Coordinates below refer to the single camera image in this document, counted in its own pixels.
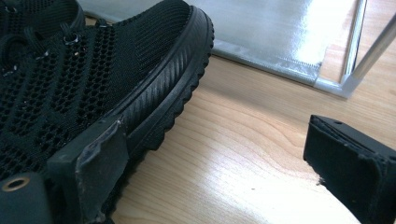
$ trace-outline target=metal frame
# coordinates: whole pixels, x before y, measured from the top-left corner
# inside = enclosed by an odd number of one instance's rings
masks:
[[[366,9],[366,0],[360,0],[357,6],[354,29],[349,41],[349,50],[346,57],[346,67],[341,82],[330,81],[318,77],[314,87],[332,94],[349,98],[353,91],[359,86],[364,76],[375,64],[382,53],[387,49],[393,39],[396,37],[396,13],[382,31],[381,35],[364,55],[361,62],[355,67],[358,54],[359,42],[361,39],[361,28],[363,25],[364,11]]]

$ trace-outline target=black plastic block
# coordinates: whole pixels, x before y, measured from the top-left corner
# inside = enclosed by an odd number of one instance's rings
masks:
[[[312,116],[304,159],[361,223],[395,221],[395,150],[345,123]]]

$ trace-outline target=metal eyelet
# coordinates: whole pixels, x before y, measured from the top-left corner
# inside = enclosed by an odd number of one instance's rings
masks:
[[[5,7],[5,10],[8,13],[18,13],[18,10],[15,7],[12,8]]]
[[[18,66],[14,64],[10,70],[6,70],[5,68],[1,69],[1,73],[3,77],[8,77],[12,74],[14,74],[18,70]]]
[[[50,52],[47,50],[43,55],[35,57],[36,60],[41,60],[50,55]]]
[[[64,43],[66,45],[74,45],[74,44],[78,43],[78,41],[79,41],[78,35],[77,34],[73,34],[73,35],[75,36],[75,38],[73,40],[66,40],[66,36],[64,36]]]
[[[8,181],[5,185],[3,185],[2,190],[4,192],[12,192],[18,189],[22,189],[27,184],[29,184],[30,178],[29,177],[17,177],[13,180]]]

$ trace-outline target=light wood surface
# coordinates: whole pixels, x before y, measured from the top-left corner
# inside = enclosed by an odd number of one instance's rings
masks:
[[[396,1],[368,1],[359,58],[395,12]],[[339,76],[343,55],[338,38],[322,73]],[[115,222],[356,223],[303,160],[308,121],[339,119],[396,148],[395,72],[394,42],[345,100],[212,57],[162,146],[130,177]]]

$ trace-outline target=eyelet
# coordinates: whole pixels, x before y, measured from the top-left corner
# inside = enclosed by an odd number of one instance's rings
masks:
[[[43,55],[35,57],[36,60],[41,60],[50,55],[50,52],[47,50]]]
[[[2,72],[3,77],[8,77],[8,76],[14,74],[17,70],[18,70],[18,66],[16,64],[14,64],[14,66],[12,66],[11,70],[6,70],[5,68],[2,68],[1,72]]]
[[[6,12],[8,13],[18,13],[18,10],[15,7],[12,7],[9,9],[8,7],[5,7]]]
[[[66,36],[64,36],[64,43],[66,45],[74,45],[79,41],[78,35],[77,34],[73,34],[75,36],[75,38],[73,40],[66,40]]]

